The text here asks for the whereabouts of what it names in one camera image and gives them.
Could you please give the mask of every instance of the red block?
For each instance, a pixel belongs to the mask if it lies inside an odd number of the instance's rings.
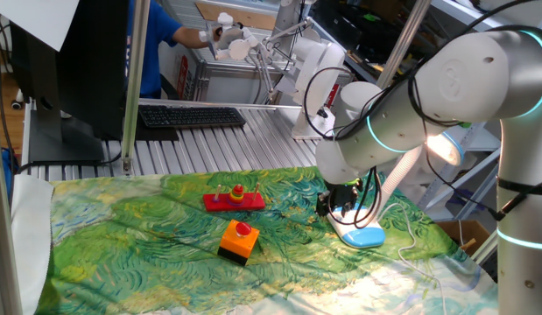
[[[207,212],[220,212],[220,211],[246,211],[246,210],[261,210],[264,209],[264,200],[260,193],[257,193],[255,199],[253,198],[253,192],[246,192],[243,195],[243,203],[241,205],[234,205],[228,199],[227,193],[221,193],[218,196],[218,201],[215,201],[215,194],[209,193],[202,196],[204,200],[204,206]]]

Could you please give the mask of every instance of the green patterned cloth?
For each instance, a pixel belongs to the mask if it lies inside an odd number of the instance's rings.
[[[265,210],[204,210],[202,195],[219,184],[226,193],[257,182]],[[55,183],[38,313],[441,314],[437,283],[399,261],[398,249],[412,244],[402,210],[380,222],[383,246],[349,248],[313,212],[324,188],[316,168]],[[488,275],[405,196],[394,202],[417,237],[405,258],[441,280],[448,313],[496,313]],[[261,231],[245,267],[216,254],[232,219]]]

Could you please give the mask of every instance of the keyboard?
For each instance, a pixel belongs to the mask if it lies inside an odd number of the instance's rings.
[[[235,127],[245,124],[245,120],[235,108],[171,108],[140,105],[138,113],[148,128]]]

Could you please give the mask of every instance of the table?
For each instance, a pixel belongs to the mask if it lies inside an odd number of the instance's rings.
[[[285,111],[299,107],[213,104],[192,101],[140,100],[140,104],[169,106],[236,107],[246,120],[243,128],[177,130],[179,141],[137,141],[135,175],[188,174],[195,172],[262,170],[315,165],[315,141],[294,141]],[[22,165],[28,162],[31,107],[25,110]],[[121,151],[119,141],[103,141],[107,159]],[[48,181],[123,176],[121,160],[105,166],[39,166],[29,174]]]

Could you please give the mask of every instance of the computer monitor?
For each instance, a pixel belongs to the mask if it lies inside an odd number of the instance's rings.
[[[128,13],[129,0],[81,0],[59,52],[11,26],[14,73],[36,102],[30,162],[100,161],[96,136],[121,138]]]

